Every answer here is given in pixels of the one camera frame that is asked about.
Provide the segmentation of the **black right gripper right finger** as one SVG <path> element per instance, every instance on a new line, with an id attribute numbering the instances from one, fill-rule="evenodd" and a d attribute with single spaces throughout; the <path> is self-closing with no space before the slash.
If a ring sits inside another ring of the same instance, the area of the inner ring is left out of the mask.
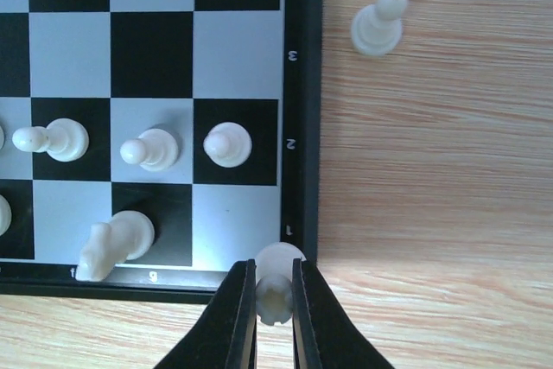
<path id="1" fill-rule="evenodd" d="M 391 369 L 354 326 L 316 265 L 293 261 L 295 368 Z"/>

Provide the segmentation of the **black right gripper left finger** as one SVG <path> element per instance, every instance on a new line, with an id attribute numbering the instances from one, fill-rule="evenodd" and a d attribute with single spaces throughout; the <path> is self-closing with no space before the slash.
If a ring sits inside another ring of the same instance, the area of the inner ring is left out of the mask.
<path id="1" fill-rule="evenodd" d="M 156 369 L 250 369 L 257 364 L 255 261 L 238 261 L 189 332 Z"/>

